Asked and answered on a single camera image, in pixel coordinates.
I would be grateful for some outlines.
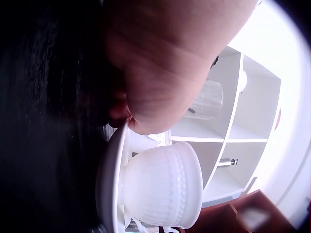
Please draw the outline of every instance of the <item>white saucer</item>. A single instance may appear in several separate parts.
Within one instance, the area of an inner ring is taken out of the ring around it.
[[[124,206],[118,208],[118,185],[121,164],[128,161],[128,122],[119,127],[108,142],[97,171],[95,201],[99,219],[109,233],[124,232]]]

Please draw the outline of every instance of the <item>cup handle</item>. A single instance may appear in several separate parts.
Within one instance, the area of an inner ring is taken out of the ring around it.
[[[164,231],[164,233],[170,233],[170,232],[179,233],[178,230],[173,229],[173,228],[171,228],[171,227],[169,227],[169,226],[163,226],[163,231]]]
[[[142,233],[149,233],[149,232],[147,231],[147,229],[145,228],[145,226],[143,226],[143,225],[140,223],[139,220],[137,220],[137,219],[134,218],[133,216],[131,216],[131,218],[132,218],[132,219],[134,220],[134,222],[136,223],[137,228],[138,228],[138,230],[139,230],[140,232],[142,232]]]

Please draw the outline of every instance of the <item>white teacup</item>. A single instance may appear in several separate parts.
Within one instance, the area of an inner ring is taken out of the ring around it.
[[[118,203],[134,220],[188,229],[202,206],[203,180],[199,160],[187,142],[145,150],[121,169]]]

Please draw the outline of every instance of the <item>ribbed cup texture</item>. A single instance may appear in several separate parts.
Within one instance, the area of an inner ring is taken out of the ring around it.
[[[186,185],[184,165],[175,146],[151,148],[125,167],[125,207],[148,224],[178,226],[185,210]]]

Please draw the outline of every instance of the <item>white wall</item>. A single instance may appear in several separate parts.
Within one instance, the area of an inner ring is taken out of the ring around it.
[[[306,154],[300,169],[293,182],[277,202],[278,208],[289,219],[291,224],[298,229],[307,215],[307,206],[310,203],[310,164],[311,153]]]
[[[276,203],[293,180],[311,139],[310,47],[287,14],[268,0],[256,8],[229,46],[281,79],[281,120],[270,135],[250,190],[261,189]]]

